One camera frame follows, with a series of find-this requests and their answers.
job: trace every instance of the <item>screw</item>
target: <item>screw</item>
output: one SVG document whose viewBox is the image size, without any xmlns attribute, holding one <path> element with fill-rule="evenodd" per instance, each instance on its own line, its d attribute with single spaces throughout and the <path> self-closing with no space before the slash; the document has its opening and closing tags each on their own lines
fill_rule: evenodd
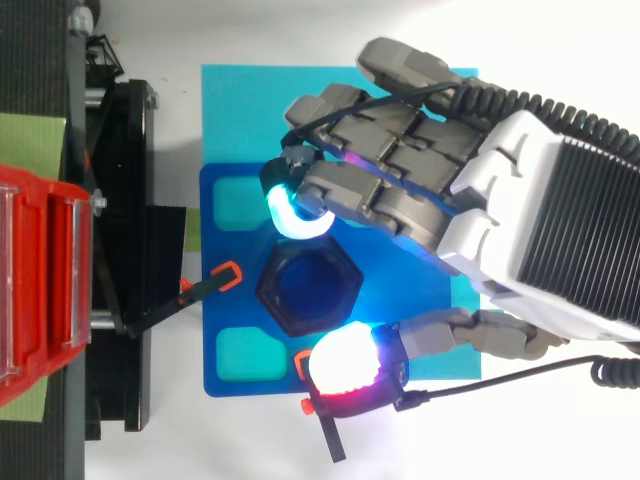
<svg viewBox="0 0 640 480">
<path fill-rule="evenodd" d="M 93 192 L 91 196 L 91 206 L 93 207 L 93 214 L 99 217 L 102 214 L 102 210 L 107 208 L 107 199 L 102 196 L 100 189 Z"/>
<path fill-rule="evenodd" d="M 158 94 L 156 92 L 151 92 L 147 97 L 147 108 L 151 110 L 158 109 Z"/>
<path fill-rule="evenodd" d="M 76 37 L 90 37 L 93 34 L 93 14 L 88 7 L 75 7 L 67 18 L 69 33 Z"/>
</svg>

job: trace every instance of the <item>black heat sink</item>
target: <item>black heat sink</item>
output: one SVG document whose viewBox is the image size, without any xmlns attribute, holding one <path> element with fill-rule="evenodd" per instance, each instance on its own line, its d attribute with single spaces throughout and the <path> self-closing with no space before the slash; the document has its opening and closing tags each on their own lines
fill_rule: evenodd
<svg viewBox="0 0 640 480">
<path fill-rule="evenodd" d="M 562 145 L 518 281 L 610 320 L 640 323 L 640 171 Z"/>
</svg>

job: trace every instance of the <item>metal rod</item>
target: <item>metal rod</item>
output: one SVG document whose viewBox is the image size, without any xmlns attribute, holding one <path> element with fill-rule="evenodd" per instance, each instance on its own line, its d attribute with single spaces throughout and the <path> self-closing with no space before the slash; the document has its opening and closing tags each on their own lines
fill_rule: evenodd
<svg viewBox="0 0 640 480">
<path fill-rule="evenodd" d="M 106 89 L 87 88 L 84 91 L 84 106 L 86 108 L 100 108 Z"/>
<path fill-rule="evenodd" d="M 91 312 L 91 330 L 114 330 L 116 324 L 108 310 Z"/>
</svg>

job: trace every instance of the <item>red container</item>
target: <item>red container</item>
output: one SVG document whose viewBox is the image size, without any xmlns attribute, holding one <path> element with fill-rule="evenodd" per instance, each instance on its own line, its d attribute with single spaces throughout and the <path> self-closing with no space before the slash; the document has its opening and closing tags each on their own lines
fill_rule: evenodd
<svg viewBox="0 0 640 480">
<path fill-rule="evenodd" d="M 0 406 L 86 346 L 92 228 L 81 188 L 0 167 Z"/>
</svg>

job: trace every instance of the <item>coiled cable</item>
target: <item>coiled cable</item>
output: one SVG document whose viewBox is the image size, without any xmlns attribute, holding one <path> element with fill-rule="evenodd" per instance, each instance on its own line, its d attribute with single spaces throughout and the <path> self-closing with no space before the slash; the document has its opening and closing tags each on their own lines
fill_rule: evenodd
<svg viewBox="0 0 640 480">
<path fill-rule="evenodd" d="M 446 116 L 475 116 L 495 125 L 520 110 L 533 113 L 555 133 L 588 142 L 631 164 L 640 162 L 640 138 L 637 135 L 606 118 L 551 99 L 543 100 L 540 95 L 528 92 L 462 84 L 455 89 Z"/>
<path fill-rule="evenodd" d="M 593 362 L 591 378 L 600 387 L 635 390 L 640 388 L 640 359 L 600 358 Z"/>
</svg>

